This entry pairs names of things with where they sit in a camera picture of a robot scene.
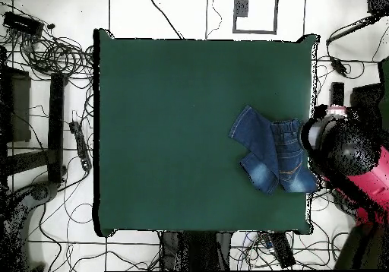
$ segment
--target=jeans waistband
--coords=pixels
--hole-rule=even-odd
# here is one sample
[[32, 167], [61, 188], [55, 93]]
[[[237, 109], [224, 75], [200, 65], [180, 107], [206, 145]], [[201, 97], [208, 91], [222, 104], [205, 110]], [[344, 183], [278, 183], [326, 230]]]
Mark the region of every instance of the jeans waistband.
[[298, 119], [275, 121], [271, 123], [271, 131], [274, 134], [283, 134], [285, 132], [299, 131], [301, 122]]

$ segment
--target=black cable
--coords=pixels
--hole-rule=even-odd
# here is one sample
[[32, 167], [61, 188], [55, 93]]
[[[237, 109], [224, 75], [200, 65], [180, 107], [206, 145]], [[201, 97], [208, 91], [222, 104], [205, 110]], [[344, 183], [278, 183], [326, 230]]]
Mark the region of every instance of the black cable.
[[[307, 248], [307, 246], [304, 244], [304, 242], [301, 240], [301, 236], [299, 236], [299, 239], [300, 239], [300, 242], [302, 243], [302, 245], [304, 245], [304, 247], [307, 249], [307, 251], [310, 251], [310, 250], [308, 250], [308, 248]], [[325, 262], [324, 262], [324, 260], [322, 259], [322, 258], [320, 258], [316, 253], [314, 253], [313, 251], [310, 251], [313, 255], [315, 255], [316, 257], [318, 257], [320, 260], [321, 260], [321, 262], [323, 262], [323, 264], [324, 265], [327, 265], [327, 264], [325, 264]]]
[[319, 267], [328, 267], [328, 264], [330, 263], [330, 237], [328, 236], [328, 234], [315, 222], [315, 221], [312, 221], [313, 224], [315, 224], [327, 237], [327, 241], [325, 243], [327, 243], [327, 252], [328, 252], [328, 260], [327, 262], [324, 262], [317, 254], [315, 254], [313, 251], [310, 251], [312, 254], [316, 255], [318, 258], [320, 258], [320, 260], [323, 262], [323, 264], [317, 264], [317, 263], [307, 263], [307, 264], [303, 264], [301, 262], [299, 262], [300, 264], [303, 265], [302, 269], [304, 270], [304, 267], [308, 267], [310, 269], [314, 269], [312, 267], [310, 267], [311, 265], [316, 265], [316, 266], [319, 266]]
[[[353, 23], [351, 23], [351, 24], [348, 24], [348, 25], [346, 25], [346, 26], [343, 26], [343, 27], [341, 27], [341, 28], [338, 28], [337, 30], [335, 30], [335, 31], [330, 35], [330, 37], [328, 37], [328, 39], [330, 40], [331, 37], [332, 37], [335, 33], [339, 32], [340, 30], [344, 30], [344, 29], [347, 28], [347, 27], [355, 26], [355, 25], [361, 23], [362, 21], [364, 21], [364, 20], [366, 20], [366, 19], [368, 19], [368, 18], [371, 18], [371, 17], [372, 17], [372, 16], [369, 15], [369, 16], [364, 17], [364, 18], [361, 18], [360, 20], [357, 20], [357, 21], [355, 21], [355, 22], [353, 22]], [[327, 46], [327, 55], [330, 56], [330, 50], [329, 50], [330, 43], [326, 43], [326, 46]]]
[[158, 11], [161, 12], [161, 14], [165, 17], [165, 19], [167, 20], [167, 22], [169, 23], [170, 27], [176, 32], [177, 36], [181, 39], [181, 40], [184, 40], [184, 36], [179, 34], [179, 32], [177, 32], [177, 30], [174, 28], [174, 26], [172, 25], [172, 23], [170, 23], [169, 21], [169, 18], [165, 15], [165, 13], [155, 4], [154, 0], [151, 0], [151, 2], [153, 3], [154, 7], [156, 9], [158, 9]]
[[361, 64], [362, 64], [362, 73], [360, 75], [358, 75], [356, 77], [348, 77], [347, 75], [344, 75], [344, 77], [347, 77], [350, 80], [355, 80], [358, 77], [361, 77], [365, 73], [365, 63], [361, 62]]
[[89, 176], [89, 174], [90, 174], [90, 171], [89, 171], [89, 172], [85, 172], [84, 177], [82, 177], [80, 180], [78, 180], [78, 181], [76, 181], [76, 182], [73, 182], [73, 183], [71, 183], [70, 185], [67, 185], [67, 186], [65, 186], [65, 187], [63, 187], [63, 188], [60, 188], [60, 189], [58, 190], [58, 192], [64, 191], [65, 189], [68, 189], [69, 187], [71, 187], [71, 186], [73, 186], [73, 185], [76, 185], [78, 182], [82, 182], [84, 179], [86, 179], [86, 177]]
[[323, 194], [316, 194], [316, 193], [314, 193], [314, 194], [316, 194], [316, 195], [313, 195], [313, 196], [312, 196], [312, 201], [314, 201], [314, 200], [316, 200], [316, 199], [318, 199], [318, 198], [322, 198], [322, 199], [324, 199], [325, 201], [327, 201], [328, 203], [335, 204], [335, 202], [330, 201], [330, 199], [329, 199], [328, 196], [327, 196], [327, 194], [330, 194], [330, 192], [331, 192], [331, 191], [326, 191], [326, 192], [323, 193]]
[[[68, 249], [69, 249], [69, 247], [70, 247], [70, 245], [69, 245], [69, 224], [70, 224], [70, 221], [73, 220], [72, 216], [73, 216], [74, 212], [75, 212], [79, 207], [81, 207], [81, 206], [83, 206], [83, 205], [89, 205], [89, 206], [91, 206], [91, 205], [88, 204], [88, 203], [81, 203], [81, 204], [79, 204], [78, 206], [76, 206], [76, 207], [73, 209], [73, 211], [71, 212], [71, 214], [69, 215], [68, 225], [67, 225], [67, 227], [66, 227], [66, 242], [67, 242], [66, 252], [68, 252]], [[71, 269], [71, 253], [69, 254], [69, 256], [66, 255], [66, 261], [68, 262], [69, 270]]]
[[48, 270], [48, 272], [50, 272], [51, 269], [52, 269], [53, 264], [57, 261], [59, 255], [60, 255], [61, 252], [62, 252], [62, 246], [61, 246], [60, 243], [58, 243], [56, 240], [54, 240], [53, 238], [51, 238], [50, 236], [48, 236], [48, 235], [43, 231], [43, 229], [42, 229], [42, 220], [43, 220], [43, 217], [45, 216], [45, 213], [46, 213], [46, 203], [43, 205], [43, 214], [42, 214], [42, 216], [40, 217], [40, 222], [39, 222], [39, 225], [38, 225], [38, 227], [40, 228], [40, 232], [41, 232], [47, 239], [50, 239], [51, 241], [55, 242], [55, 243], [58, 244], [58, 246], [59, 246], [59, 252], [58, 252], [58, 254], [55, 256], [55, 259], [54, 259], [54, 260], [52, 261], [52, 263], [50, 264], [50, 267], [49, 267], [49, 270]]
[[[63, 206], [65, 208], [65, 212], [66, 214], [68, 215], [69, 219], [72, 220], [73, 222], [75, 223], [78, 223], [78, 224], [85, 224], [85, 223], [89, 223], [92, 219], [88, 220], [87, 222], [80, 222], [80, 221], [77, 221], [75, 219], [73, 219], [71, 217], [71, 215], [74, 213], [75, 209], [73, 210], [73, 212], [71, 214], [69, 214], [68, 212], [68, 208], [66, 207], [66, 201], [68, 199], [65, 200], [65, 197], [66, 197], [66, 183], [68, 182], [68, 173], [69, 173], [69, 166], [70, 166], [70, 163], [72, 160], [76, 159], [76, 158], [79, 158], [79, 157], [73, 157], [71, 158], [71, 160], [69, 161], [68, 163], [68, 168], [67, 168], [67, 171], [66, 171], [66, 179], [65, 179], [65, 187], [64, 187], [64, 203], [63, 203]], [[73, 195], [73, 193], [77, 190], [78, 186], [80, 186], [80, 183], [82, 182], [82, 180], [80, 180], [78, 183], [77, 183], [77, 186], [75, 187], [75, 189], [73, 190], [73, 192], [71, 193], [71, 195], [69, 196], [69, 198]], [[92, 205], [88, 204], [88, 203], [83, 203], [83, 204], [80, 204], [78, 205], [76, 208], [80, 207], [81, 205], [89, 205], [90, 207], [92, 207]]]
[[324, 208], [321, 208], [320, 210], [311, 210], [311, 212], [321, 212], [322, 210], [325, 210], [330, 205], [330, 202], [327, 201], [327, 206]]
[[87, 147], [88, 147], [88, 150], [89, 150], [89, 154], [90, 156], [92, 157], [93, 159], [93, 148], [89, 145], [89, 140], [90, 138], [93, 136], [93, 132], [90, 134], [89, 138], [87, 139]]
[[335, 250], [334, 250], [334, 247], [335, 247], [335, 239], [338, 237], [338, 236], [341, 236], [341, 235], [349, 235], [348, 232], [339, 232], [338, 234], [336, 234], [333, 238], [332, 238], [332, 241], [331, 241], [331, 248], [332, 248], [332, 256], [334, 258], [334, 261], [337, 261], [337, 256], [335, 255]]
[[[72, 185], [75, 185], [75, 184], [77, 184], [77, 183], [79, 183], [79, 182], [82, 182], [83, 180], [85, 180], [86, 179], [86, 177], [88, 177], [89, 176], [89, 172], [86, 172], [85, 174], [84, 174], [84, 177], [82, 177], [80, 180], [78, 180], [78, 181], [76, 181], [76, 182], [74, 182], [74, 183], [72, 183], [72, 184], [70, 184], [70, 185], [68, 185], [68, 186], [66, 186], [66, 188], [69, 188], [69, 187], [71, 187]], [[63, 206], [64, 204], [61, 204], [54, 212], [52, 212], [43, 222], [42, 222], [42, 224], [44, 224], [50, 217], [52, 217], [52, 215], [54, 215], [62, 206]], [[28, 236], [27, 236], [27, 238], [33, 233], [33, 232], [35, 232], [37, 229], [38, 229], [39, 227], [37, 226], [35, 229], [33, 229], [29, 234], [28, 234]]]
[[222, 22], [223, 22], [222, 16], [220, 15], [220, 13], [219, 13], [219, 12], [215, 9], [215, 7], [213, 6], [213, 1], [214, 1], [214, 0], [212, 0], [212, 9], [215, 11], [215, 13], [217, 13], [217, 14], [219, 15], [219, 17], [220, 17], [220, 22], [219, 22], [219, 25], [217, 26], [217, 28], [213, 28], [212, 31], [210, 31], [209, 34], [205, 37], [206, 40], [208, 40], [209, 35], [211, 35], [212, 32], [213, 32], [214, 30], [219, 30], [220, 25], [221, 25]]
[[[70, 255], [73, 253], [73, 245], [70, 244], [68, 249], [71, 248], [71, 253]], [[59, 270], [66, 262], [68, 262], [68, 249], [66, 250], [66, 260], [62, 262], [62, 264], [59, 265], [59, 267], [57, 267], [55, 270], [53, 270], [52, 272], [56, 272], [57, 270]]]
[[44, 172], [41, 172], [38, 176], [36, 176], [33, 181], [31, 182], [31, 185], [34, 183], [35, 179], [37, 179], [39, 176], [43, 175], [44, 173], [46, 173], [47, 170], [45, 170]]
[[128, 260], [125, 260], [124, 258], [120, 257], [118, 254], [116, 254], [116, 253], [113, 252], [113, 251], [107, 251], [107, 252], [101, 253], [100, 255], [95, 255], [95, 256], [93, 256], [93, 257], [84, 257], [84, 258], [78, 259], [77, 262], [76, 262], [76, 263], [73, 265], [73, 267], [71, 268], [70, 272], [72, 272], [72, 271], [76, 268], [78, 262], [83, 261], [83, 260], [91, 260], [91, 259], [99, 258], [99, 257], [102, 257], [102, 256], [108, 254], [108, 253], [110, 253], [110, 254], [112, 254], [112, 255], [115, 255], [118, 259], [122, 260], [122, 261], [125, 262], [125, 263], [131, 264], [132, 267], [131, 267], [130, 269], [132, 269], [133, 267], [136, 267], [138, 270], [145, 270], [145, 271], [147, 271], [147, 269], [139, 268], [139, 267], [138, 267], [139, 264], [146, 264], [146, 266], [148, 267], [148, 265], [147, 265], [146, 262], [139, 262], [139, 263], [136, 263], [136, 264], [135, 264], [135, 263], [133, 263], [133, 262], [130, 262], [130, 261], [128, 261]]
[[[1, 2], [0, 4], [11, 7], [10, 5]], [[92, 79], [92, 75], [87, 73], [87, 69], [91, 71], [93, 68], [92, 46], [89, 46], [84, 52], [78, 42], [68, 37], [55, 37], [49, 33], [49, 25], [45, 21], [40, 20], [38, 17], [28, 15], [20, 9], [15, 8], [15, 10], [20, 12], [21, 15], [25, 15], [45, 24], [42, 36], [39, 39], [35, 39], [33, 42], [25, 35], [21, 36], [21, 41], [19, 42], [20, 34], [14, 34], [13, 31], [10, 30], [6, 35], [8, 37], [7, 42], [10, 40], [12, 41], [12, 44], [19, 44], [19, 52], [25, 61], [25, 65], [31, 67], [32, 72], [39, 78], [39, 81], [46, 79], [38, 76], [36, 72], [50, 75], [51, 73], [60, 71], [72, 79]], [[36, 46], [38, 45], [43, 48], [42, 52], [36, 50]], [[69, 81], [69, 83], [79, 89], [85, 89], [91, 85], [91, 83], [89, 83], [85, 87], [79, 87], [71, 81]]]
[[[30, 113], [28, 113], [28, 115], [33, 116], [33, 117], [49, 118], [49, 116], [45, 113], [45, 110], [43, 109], [43, 106], [41, 104], [39, 104], [38, 106], [32, 106], [28, 109], [35, 109], [35, 108], [41, 108], [43, 115], [31, 115]], [[69, 122], [67, 122], [65, 120], [59, 119], [59, 121], [64, 122], [66, 125], [69, 125]]]
[[383, 33], [382, 36], [381, 36], [380, 43], [378, 44], [377, 49], [375, 50], [375, 53], [374, 53], [374, 55], [373, 55], [373, 57], [372, 57], [372, 61], [374, 61], [374, 57], [377, 55], [377, 52], [378, 52], [378, 50], [380, 49], [382, 40], [384, 39], [384, 36], [385, 36], [387, 30], [389, 30], [389, 26], [386, 28], [386, 30], [384, 31], [384, 33]]

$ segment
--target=black border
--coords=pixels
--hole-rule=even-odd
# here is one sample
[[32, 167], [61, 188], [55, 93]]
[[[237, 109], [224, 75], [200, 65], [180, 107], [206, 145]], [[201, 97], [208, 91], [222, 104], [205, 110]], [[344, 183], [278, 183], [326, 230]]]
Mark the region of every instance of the black border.
[[[103, 28], [95, 29], [93, 31], [93, 101], [96, 103], [95, 109], [95, 117], [94, 117], [94, 133], [95, 133], [95, 144], [93, 147], [93, 167], [95, 168], [93, 174], [93, 206], [92, 206], [92, 218], [93, 218], [93, 227], [97, 236], [100, 237], [110, 237], [113, 236], [118, 230], [129, 230], [129, 229], [107, 229], [106, 231], [109, 234], [103, 234], [100, 225], [99, 219], [99, 208], [100, 208], [100, 31], [106, 32], [112, 39], [114, 40], [152, 40], [151, 38], [131, 38], [131, 37], [114, 37], [113, 34], [109, 30], [105, 30]], [[304, 40], [308, 39], [310, 36], [315, 36], [315, 42], [313, 43], [311, 50], [311, 62], [317, 62], [317, 52], [318, 52], [318, 44], [320, 41], [320, 36], [317, 34], [306, 34], [302, 35], [295, 42], [292, 41], [282, 41], [282, 40], [274, 40], [272, 42], [278, 43], [295, 43], [300, 44]], [[230, 41], [235, 42], [234, 40], [212, 40], [214, 41]], [[311, 106], [315, 106], [317, 90], [316, 90], [316, 81], [317, 81], [317, 66], [315, 65], [312, 72], [312, 88], [313, 95], [311, 98]], [[310, 119], [313, 116], [314, 109], [312, 109], [311, 114], [308, 115]], [[313, 224], [311, 221], [311, 203], [312, 203], [312, 194], [306, 194], [306, 212], [305, 212], [305, 221], [308, 224], [309, 231], [307, 233], [301, 233], [297, 229], [288, 229], [284, 232], [294, 232], [297, 235], [308, 235], [313, 233]], [[156, 231], [154, 229], [139, 229], [138, 231]], [[233, 231], [220, 231], [217, 232], [237, 232], [239, 230]]]
[[274, 22], [273, 22], [273, 30], [237, 30], [236, 29], [236, 18], [238, 17], [236, 14], [236, 5], [238, 4], [238, 0], [234, 0], [234, 17], [233, 17], [233, 25], [232, 25], [232, 33], [234, 34], [270, 34], [277, 35], [277, 26], [278, 26], [278, 0], [275, 1], [274, 5]]

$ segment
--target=jeans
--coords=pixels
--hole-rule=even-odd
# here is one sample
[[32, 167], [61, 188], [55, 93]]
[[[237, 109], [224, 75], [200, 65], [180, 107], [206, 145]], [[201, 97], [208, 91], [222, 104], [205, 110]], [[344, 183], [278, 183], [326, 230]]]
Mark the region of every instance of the jeans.
[[251, 151], [240, 164], [254, 187], [272, 194], [280, 183], [286, 192], [317, 191], [317, 179], [303, 167], [297, 119], [270, 122], [250, 106], [235, 120], [229, 136]]

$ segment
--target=electronic device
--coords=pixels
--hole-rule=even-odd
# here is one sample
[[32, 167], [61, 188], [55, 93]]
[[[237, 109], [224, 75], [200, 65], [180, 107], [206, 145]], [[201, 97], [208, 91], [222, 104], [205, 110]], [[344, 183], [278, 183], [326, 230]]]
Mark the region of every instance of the electronic device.
[[280, 266], [285, 269], [296, 264], [293, 251], [284, 232], [269, 233], [269, 238], [274, 247], [274, 253]]
[[261, 243], [264, 245], [264, 247], [269, 250], [271, 248], [273, 248], [273, 243], [271, 242], [270, 240], [270, 236], [268, 233], [260, 233], [260, 237], [261, 237]]
[[42, 35], [43, 23], [36, 21], [30, 17], [16, 15], [11, 11], [5, 12], [3, 25], [10, 30], [25, 33], [35, 38]]
[[333, 58], [330, 56], [331, 66], [334, 68], [334, 70], [339, 73], [340, 75], [346, 76], [346, 67], [342, 64], [342, 62], [338, 59]]
[[92, 162], [89, 158], [87, 144], [85, 142], [84, 134], [82, 133], [81, 126], [78, 122], [71, 122], [69, 124], [70, 132], [74, 134], [77, 144], [77, 154], [81, 159], [82, 169], [85, 172], [89, 172], [92, 169]]
[[344, 101], [344, 83], [333, 82], [330, 89], [330, 99], [336, 106], [343, 106]]

